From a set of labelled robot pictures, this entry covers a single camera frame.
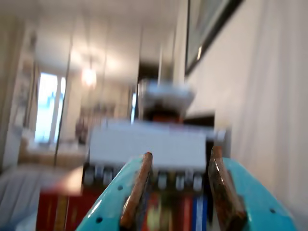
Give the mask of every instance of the turquoise plastic part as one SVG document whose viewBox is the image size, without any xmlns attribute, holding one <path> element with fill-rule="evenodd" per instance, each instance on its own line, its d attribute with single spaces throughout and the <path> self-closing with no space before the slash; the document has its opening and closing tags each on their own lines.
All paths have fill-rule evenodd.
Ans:
<svg viewBox="0 0 308 231">
<path fill-rule="evenodd" d="M 241 164 L 223 158 L 236 192 L 244 199 L 248 223 L 243 231 L 296 231 L 287 209 Z"/>
<path fill-rule="evenodd" d="M 128 162 L 96 200 L 76 231 L 118 231 L 124 203 L 130 196 L 142 157 Z"/>
</svg>

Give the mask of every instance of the light fixture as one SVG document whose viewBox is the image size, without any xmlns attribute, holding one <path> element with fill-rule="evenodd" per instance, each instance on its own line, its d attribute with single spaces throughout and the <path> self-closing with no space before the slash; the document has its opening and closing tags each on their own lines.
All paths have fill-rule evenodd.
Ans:
<svg viewBox="0 0 308 231">
<path fill-rule="evenodd" d="M 90 52 L 90 15 L 86 15 L 86 11 L 84 12 L 84 20 L 85 20 L 85 31 L 87 36 L 87 46 L 88 46 L 88 52 L 90 56 L 90 68 L 84 68 L 82 70 L 82 77 L 81 80 L 83 83 L 85 83 L 89 87 L 95 87 L 96 85 L 96 71 L 92 68 L 92 54 Z"/>
<path fill-rule="evenodd" d="M 89 87 L 96 85 L 96 71 L 94 69 L 83 69 L 81 78 L 82 82 Z"/>
</svg>

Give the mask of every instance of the screw hole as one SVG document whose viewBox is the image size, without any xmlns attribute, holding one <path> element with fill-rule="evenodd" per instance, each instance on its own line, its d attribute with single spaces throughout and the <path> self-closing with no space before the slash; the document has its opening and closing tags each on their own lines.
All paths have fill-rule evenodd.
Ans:
<svg viewBox="0 0 308 231">
<path fill-rule="evenodd" d="M 96 218 L 96 223 L 99 224 L 103 221 L 103 218 L 102 217 L 98 217 Z"/>
</svg>

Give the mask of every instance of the picture frame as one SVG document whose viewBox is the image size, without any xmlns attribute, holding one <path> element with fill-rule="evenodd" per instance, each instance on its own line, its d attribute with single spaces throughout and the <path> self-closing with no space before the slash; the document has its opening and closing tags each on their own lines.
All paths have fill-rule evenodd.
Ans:
<svg viewBox="0 0 308 231">
<path fill-rule="evenodd" d="M 185 78 L 243 0 L 188 0 Z"/>
</svg>

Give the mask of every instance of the window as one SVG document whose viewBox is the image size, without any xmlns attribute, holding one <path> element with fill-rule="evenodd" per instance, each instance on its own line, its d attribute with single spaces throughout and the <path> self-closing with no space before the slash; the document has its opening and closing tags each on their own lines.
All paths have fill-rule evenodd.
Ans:
<svg viewBox="0 0 308 231">
<path fill-rule="evenodd" d="M 57 142 L 65 94 L 65 78 L 41 73 L 38 90 L 34 139 L 38 142 Z"/>
<path fill-rule="evenodd" d="M 133 123 L 135 120 L 135 110 L 136 110 L 136 93 L 133 93 L 132 102 L 131 102 L 131 115 L 130 122 Z"/>
</svg>

